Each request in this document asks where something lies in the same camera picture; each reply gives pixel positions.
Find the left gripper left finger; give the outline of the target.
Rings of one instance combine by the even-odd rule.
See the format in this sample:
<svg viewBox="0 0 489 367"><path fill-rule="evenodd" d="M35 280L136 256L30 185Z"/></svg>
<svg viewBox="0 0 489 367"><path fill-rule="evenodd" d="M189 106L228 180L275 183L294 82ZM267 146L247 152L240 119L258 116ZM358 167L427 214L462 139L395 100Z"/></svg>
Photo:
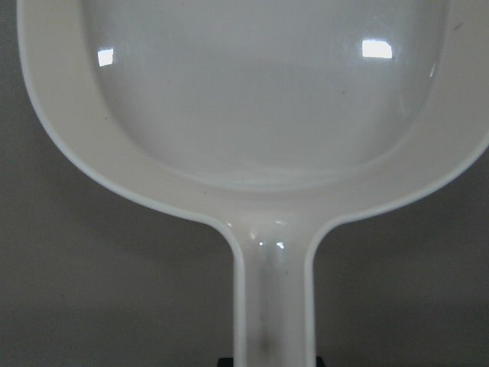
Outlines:
<svg viewBox="0 0 489 367"><path fill-rule="evenodd" d="M234 367L233 358L220 358L217 361L217 367Z"/></svg>

